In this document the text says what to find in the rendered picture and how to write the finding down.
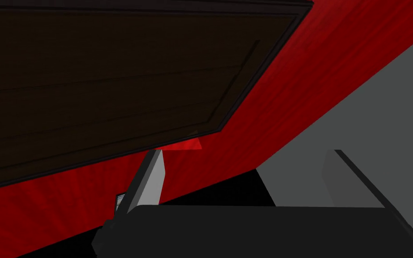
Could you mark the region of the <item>dark brown door leaf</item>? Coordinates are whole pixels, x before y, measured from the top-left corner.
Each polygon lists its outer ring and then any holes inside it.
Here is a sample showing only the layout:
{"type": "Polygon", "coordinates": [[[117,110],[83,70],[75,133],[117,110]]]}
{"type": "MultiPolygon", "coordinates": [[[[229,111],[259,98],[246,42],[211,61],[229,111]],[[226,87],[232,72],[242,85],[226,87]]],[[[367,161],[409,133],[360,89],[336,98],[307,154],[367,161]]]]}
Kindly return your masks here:
{"type": "Polygon", "coordinates": [[[0,188],[221,131],[312,0],[0,0],[0,188]]]}

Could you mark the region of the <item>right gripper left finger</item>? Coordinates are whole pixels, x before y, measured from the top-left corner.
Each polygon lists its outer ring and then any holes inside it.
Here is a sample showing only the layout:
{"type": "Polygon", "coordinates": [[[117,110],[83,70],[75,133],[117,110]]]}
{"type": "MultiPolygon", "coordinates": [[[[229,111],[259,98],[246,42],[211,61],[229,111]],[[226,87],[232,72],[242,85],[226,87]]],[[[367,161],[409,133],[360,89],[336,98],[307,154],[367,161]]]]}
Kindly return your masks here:
{"type": "Polygon", "coordinates": [[[162,150],[150,150],[127,190],[116,203],[115,217],[122,217],[141,205],[158,205],[166,171],[162,150]]]}

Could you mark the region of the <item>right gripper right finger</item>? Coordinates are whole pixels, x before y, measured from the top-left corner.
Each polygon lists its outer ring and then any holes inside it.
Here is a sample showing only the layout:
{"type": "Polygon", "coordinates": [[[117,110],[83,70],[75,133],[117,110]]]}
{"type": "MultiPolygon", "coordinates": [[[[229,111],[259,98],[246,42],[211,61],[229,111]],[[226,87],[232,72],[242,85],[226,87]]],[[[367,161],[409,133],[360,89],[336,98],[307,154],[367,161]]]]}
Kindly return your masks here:
{"type": "Polygon", "coordinates": [[[335,207],[384,207],[334,150],[326,152],[322,179],[335,207]]]}

